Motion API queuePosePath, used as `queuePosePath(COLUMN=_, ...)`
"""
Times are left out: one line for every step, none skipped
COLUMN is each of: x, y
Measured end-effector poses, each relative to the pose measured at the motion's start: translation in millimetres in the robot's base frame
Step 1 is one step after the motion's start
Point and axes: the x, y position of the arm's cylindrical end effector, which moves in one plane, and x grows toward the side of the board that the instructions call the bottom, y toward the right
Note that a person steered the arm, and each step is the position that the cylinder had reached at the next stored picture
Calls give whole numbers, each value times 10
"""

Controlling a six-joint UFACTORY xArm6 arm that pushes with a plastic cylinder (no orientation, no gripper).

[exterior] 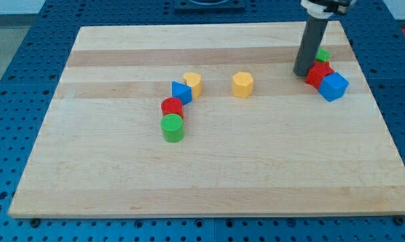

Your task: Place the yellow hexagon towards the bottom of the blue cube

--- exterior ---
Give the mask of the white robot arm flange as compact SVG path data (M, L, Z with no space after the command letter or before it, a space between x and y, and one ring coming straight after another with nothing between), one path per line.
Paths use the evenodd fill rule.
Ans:
M346 15L357 0L301 0L300 5L317 19L328 19L332 15Z

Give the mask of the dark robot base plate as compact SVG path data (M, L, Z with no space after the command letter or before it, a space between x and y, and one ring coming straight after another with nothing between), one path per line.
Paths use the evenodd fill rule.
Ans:
M174 10L243 10L246 0L173 0Z

